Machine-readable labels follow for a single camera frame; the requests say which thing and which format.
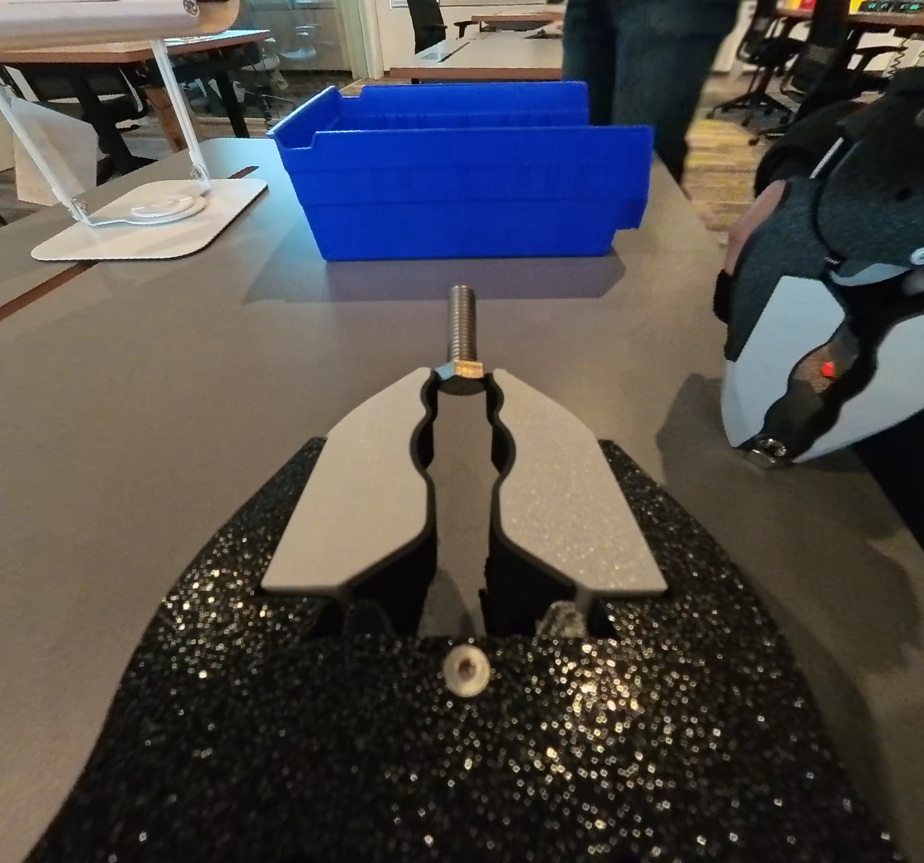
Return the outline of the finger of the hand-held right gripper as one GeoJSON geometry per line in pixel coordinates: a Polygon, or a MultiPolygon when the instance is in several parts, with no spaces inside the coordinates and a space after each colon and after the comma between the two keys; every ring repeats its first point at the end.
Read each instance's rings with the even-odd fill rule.
{"type": "Polygon", "coordinates": [[[922,411],[921,298],[891,298],[849,313],[796,364],[786,396],[788,459],[811,461],[922,411]]]}
{"type": "Polygon", "coordinates": [[[846,318],[837,298],[814,279],[782,277],[722,381],[722,425],[733,448],[747,449],[759,435],[782,442],[786,396],[793,370],[825,343],[846,318]]]}

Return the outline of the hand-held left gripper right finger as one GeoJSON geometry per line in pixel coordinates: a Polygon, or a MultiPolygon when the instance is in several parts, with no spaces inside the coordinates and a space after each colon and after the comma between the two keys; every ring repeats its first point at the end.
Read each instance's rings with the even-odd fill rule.
{"type": "Polygon", "coordinates": [[[495,423],[512,441],[498,535],[577,598],[649,598],[667,583],[596,436],[565,407],[495,370],[495,423]]]}

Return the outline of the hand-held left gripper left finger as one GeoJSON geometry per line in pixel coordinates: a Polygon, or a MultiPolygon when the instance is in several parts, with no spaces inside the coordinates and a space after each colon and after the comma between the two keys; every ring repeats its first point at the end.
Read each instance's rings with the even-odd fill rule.
{"type": "Polygon", "coordinates": [[[327,434],[261,580],[272,594],[360,596],[432,548],[433,482],[420,441],[433,424],[435,372],[421,367],[327,434]]]}

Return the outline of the steel hex bolt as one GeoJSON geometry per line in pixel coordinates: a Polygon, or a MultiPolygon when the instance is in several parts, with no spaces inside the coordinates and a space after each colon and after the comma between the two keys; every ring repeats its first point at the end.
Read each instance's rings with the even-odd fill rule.
{"type": "Polygon", "coordinates": [[[484,388],[485,369],[479,358],[477,305],[473,289],[452,287],[447,306],[447,360],[435,370],[447,395],[477,395],[484,388]]]}

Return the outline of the blue plastic bin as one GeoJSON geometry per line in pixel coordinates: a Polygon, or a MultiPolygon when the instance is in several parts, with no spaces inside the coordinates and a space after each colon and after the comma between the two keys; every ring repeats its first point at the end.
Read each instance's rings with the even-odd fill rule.
{"type": "Polygon", "coordinates": [[[326,261],[592,258],[640,227],[653,129],[573,81],[329,88],[268,133],[326,261]]]}

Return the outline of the person's right hand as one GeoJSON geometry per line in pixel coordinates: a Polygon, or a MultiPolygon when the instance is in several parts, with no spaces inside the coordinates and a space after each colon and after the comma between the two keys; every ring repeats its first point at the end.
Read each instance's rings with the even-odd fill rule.
{"type": "Polygon", "coordinates": [[[775,180],[768,184],[732,225],[726,239],[723,273],[729,276],[733,274],[745,243],[753,232],[773,214],[787,186],[788,183],[785,180],[775,180]]]}

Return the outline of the black office chair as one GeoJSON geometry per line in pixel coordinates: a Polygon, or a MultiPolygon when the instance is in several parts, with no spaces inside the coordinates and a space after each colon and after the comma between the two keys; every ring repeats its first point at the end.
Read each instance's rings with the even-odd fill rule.
{"type": "Polygon", "coordinates": [[[822,83],[847,38],[851,0],[814,0],[808,10],[783,14],[779,0],[757,0],[736,59],[754,68],[746,91],[710,109],[712,119],[742,113],[747,127],[759,115],[780,114],[780,134],[822,83]]]}
{"type": "Polygon", "coordinates": [[[448,27],[437,0],[406,0],[414,33],[414,53],[446,40],[448,27]]]}

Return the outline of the wooden framed acrylic sign stand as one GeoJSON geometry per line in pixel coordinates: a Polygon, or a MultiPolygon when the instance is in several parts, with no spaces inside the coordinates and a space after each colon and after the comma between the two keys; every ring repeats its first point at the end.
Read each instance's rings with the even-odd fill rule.
{"type": "MultiPolygon", "coordinates": [[[[86,43],[149,42],[172,104],[181,90],[166,41],[229,28],[238,0],[1,0],[2,52],[86,43]]],[[[71,198],[19,121],[2,81],[2,115],[73,222],[34,247],[40,261],[181,258],[210,245],[264,191],[260,179],[213,181],[188,112],[180,125],[191,159],[186,179],[146,183],[97,210],[71,198]]]]}

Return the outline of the pale office desk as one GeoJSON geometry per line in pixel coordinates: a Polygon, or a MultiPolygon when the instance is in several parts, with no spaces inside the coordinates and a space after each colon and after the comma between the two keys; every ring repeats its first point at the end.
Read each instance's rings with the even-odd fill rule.
{"type": "Polygon", "coordinates": [[[559,37],[479,33],[417,52],[389,68],[388,77],[409,83],[558,81],[562,57],[559,37]]]}

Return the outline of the white paper sheet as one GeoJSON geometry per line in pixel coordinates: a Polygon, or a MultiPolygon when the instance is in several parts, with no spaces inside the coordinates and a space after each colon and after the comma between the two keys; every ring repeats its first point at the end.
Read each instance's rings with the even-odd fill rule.
{"type": "MultiPolygon", "coordinates": [[[[92,125],[23,99],[17,99],[15,111],[69,197],[97,186],[98,137],[92,125]]],[[[56,204],[57,197],[19,137],[14,139],[14,155],[17,199],[56,204]]]]}

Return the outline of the wooden top desk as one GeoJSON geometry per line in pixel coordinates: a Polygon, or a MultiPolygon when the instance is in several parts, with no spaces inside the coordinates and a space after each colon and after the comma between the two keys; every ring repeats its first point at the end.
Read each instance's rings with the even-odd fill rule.
{"type": "MultiPolygon", "coordinates": [[[[228,30],[207,36],[166,41],[167,57],[178,82],[192,79],[213,79],[225,108],[231,129],[237,138],[248,138],[248,128],[231,73],[249,65],[249,57],[258,55],[258,44],[270,38],[267,30],[228,30]]],[[[127,172],[133,158],[115,126],[103,119],[99,97],[88,83],[91,71],[118,69],[131,81],[154,112],[173,153],[181,153],[187,145],[180,118],[188,109],[181,96],[179,107],[172,104],[164,79],[154,57],[150,42],[110,43],[90,46],[29,49],[2,52],[2,65],[22,73],[44,72],[66,77],[73,85],[77,99],[91,123],[100,132],[119,172],[127,172]]]]}

